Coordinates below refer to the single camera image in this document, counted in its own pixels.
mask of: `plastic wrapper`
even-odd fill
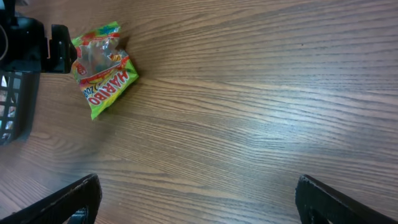
[[[72,40],[78,58],[72,73],[96,118],[138,78],[128,54],[116,50],[120,27],[117,22],[92,30]]]

